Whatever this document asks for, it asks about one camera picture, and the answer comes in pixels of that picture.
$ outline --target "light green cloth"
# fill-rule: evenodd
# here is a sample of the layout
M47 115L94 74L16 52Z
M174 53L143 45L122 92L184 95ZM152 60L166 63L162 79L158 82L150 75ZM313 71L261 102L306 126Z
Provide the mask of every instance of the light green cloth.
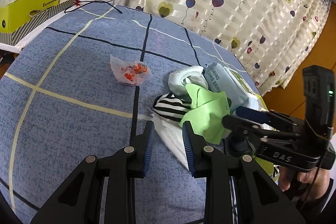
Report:
M225 92L214 93L195 84L185 86L192 100L191 110L180 122L190 121L194 133L209 143L219 144L229 131L222 125L222 117L230 114Z

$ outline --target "heart-patterned curtain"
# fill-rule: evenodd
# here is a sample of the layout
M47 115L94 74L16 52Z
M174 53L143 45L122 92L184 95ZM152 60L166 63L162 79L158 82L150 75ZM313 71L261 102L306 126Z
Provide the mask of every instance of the heart-patterned curtain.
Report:
M315 45L331 0L130 0L231 51L261 94L286 87Z

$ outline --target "blue bedsheet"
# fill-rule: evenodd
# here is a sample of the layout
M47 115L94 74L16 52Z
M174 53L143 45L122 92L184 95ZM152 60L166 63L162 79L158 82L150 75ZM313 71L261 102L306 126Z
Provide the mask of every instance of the blue bedsheet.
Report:
M24 224L85 156L113 155L142 133L155 97L169 92L169 73L197 58L203 66L218 62L258 92L231 52L160 17L118 8L123 14L94 3L65 15L0 80L0 191ZM143 58L153 78L139 89L118 83L110 54ZM138 224L203 218L205 180L193 179L158 136L135 190Z

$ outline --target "human hand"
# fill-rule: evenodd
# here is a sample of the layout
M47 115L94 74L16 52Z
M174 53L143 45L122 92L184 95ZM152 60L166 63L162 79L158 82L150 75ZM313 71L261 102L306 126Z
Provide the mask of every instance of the human hand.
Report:
M288 176L289 172L286 167L280 166L279 169L280 169L280 177L278 181L278 186L284 192L290 188L291 179ZM315 167L308 173L300 172L298 173L296 179L301 183L312 184L316 171L317 171L317 167ZM311 191L307 197L307 201L321 198L328 190L329 181L330 181L329 170L320 169L317 175L317 178L314 182L314 185L312 186ZM308 193L308 189L302 196L300 196L300 200L304 200L307 193Z

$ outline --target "light blue wipes package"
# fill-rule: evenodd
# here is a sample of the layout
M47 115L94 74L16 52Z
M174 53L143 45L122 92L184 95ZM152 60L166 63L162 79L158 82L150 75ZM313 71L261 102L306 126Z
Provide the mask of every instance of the light blue wipes package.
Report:
M258 98L239 73L212 63L205 69L204 77L212 92L224 91L230 107L230 114L239 106L259 110Z

